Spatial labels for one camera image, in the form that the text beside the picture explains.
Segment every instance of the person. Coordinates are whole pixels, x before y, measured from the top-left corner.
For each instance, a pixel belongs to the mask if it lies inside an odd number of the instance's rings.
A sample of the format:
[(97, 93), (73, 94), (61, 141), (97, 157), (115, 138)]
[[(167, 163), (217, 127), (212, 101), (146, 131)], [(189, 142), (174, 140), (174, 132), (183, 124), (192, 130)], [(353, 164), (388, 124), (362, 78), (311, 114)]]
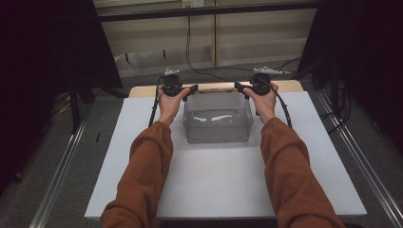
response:
[[(116, 199), (101, 216), (104, 227), (154, 226), (173, 154), (169, 126), (188, 92), (186, 88), (176, 97), (168, 97), (160, 89), (160, 119), (131, 145), (130, 161), (118, 184)], [(259, 96), (249, 88), (243, 92), (255, 102), (264, 124), (260, 150), (278, 227), (344, 227), (310, 168), (305, 143), (275, 116), (276, 94)]]

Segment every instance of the wall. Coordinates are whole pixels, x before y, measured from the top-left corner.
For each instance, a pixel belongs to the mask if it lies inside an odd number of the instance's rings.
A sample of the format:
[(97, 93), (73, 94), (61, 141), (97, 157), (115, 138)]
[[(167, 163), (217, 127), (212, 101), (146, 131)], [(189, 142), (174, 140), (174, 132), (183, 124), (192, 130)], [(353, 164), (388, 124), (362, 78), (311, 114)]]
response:
[[(204, 5), (265, 4), (263, 0), (207, 0)], [(179, 9), (182, 1), (98, 8), (99, 13)], [(209, 47), (211, 62), (228, 65), (301, 55), (315, 9), (191, 17), (191, 47)], [(162, 51), (186, 45), (187, 18), (103, 23), (113, 54)]]

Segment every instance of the white paper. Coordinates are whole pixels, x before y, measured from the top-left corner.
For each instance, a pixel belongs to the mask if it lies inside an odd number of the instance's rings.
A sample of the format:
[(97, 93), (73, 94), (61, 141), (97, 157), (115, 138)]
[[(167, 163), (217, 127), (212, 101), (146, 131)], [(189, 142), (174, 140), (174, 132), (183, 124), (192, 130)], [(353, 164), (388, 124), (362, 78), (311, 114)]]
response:
[[(336, 150), (306, 92), (281, 93), (293, 128), (305, 141), (312, 170), (339, 216), (365, 215)], [(153, 98), (125, 99), (104, 165), (85, 217), (98, 219), (116, 197), (116, 186), (128, 163), (129, 147), (147, 128)], [(250, 100), (252, 113), (255, 105)], [(160, 200), (158, 219), (252, 219), (275, 216), (259, 151), (262, 123), (254, 115), (248, 142), (187, 142), (183, 104), (171, 124), (174, 156)], [(285, 122), (278, 102), (276, 115)]]

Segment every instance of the black controller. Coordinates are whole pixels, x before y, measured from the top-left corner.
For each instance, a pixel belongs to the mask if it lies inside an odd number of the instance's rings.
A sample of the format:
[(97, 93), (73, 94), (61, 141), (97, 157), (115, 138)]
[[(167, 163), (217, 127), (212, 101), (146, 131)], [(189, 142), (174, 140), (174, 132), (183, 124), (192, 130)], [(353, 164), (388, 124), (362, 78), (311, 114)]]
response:
[[(169, 97), (175, 97), (178, 95), (184, 87), (182, 87), (182, 83), (179, 81), (179, 76), (176, 74), (171, 74), (163, 77), (163, 93)], [(199, 90), (199, 85), (192, 85), (190, 88), (190, 92), (187, 94), (193, 95), (196, 91)]]
[(242, 85), (238, 82), (235, 82), (235, 88), (238, 92), (243, 93), (245, 95), (245, 99), (249, 99), (244, 92), (244, 88), (252, 89), (256, 94), (263, 96), (270, 92), (270, 75), (264, 73), (258, 73), (252, 76), (251, 80), (249, 81), (251, 85)]

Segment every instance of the orange sleeve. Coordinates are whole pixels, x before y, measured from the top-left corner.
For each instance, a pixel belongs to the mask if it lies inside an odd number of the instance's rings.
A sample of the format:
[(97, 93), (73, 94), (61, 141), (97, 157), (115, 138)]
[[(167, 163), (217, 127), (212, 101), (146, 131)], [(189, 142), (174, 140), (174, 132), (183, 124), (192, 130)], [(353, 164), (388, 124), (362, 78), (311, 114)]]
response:
[(344, 227), (317, 182), (305, 143), (278, 118), (261, 130), (265, 178), (278, 227)]
[(171, 131), (164, 123), (155, 122), (134, 140), (116, 199), (101, 216), (104, 227), (153, 227), (172, 153)]

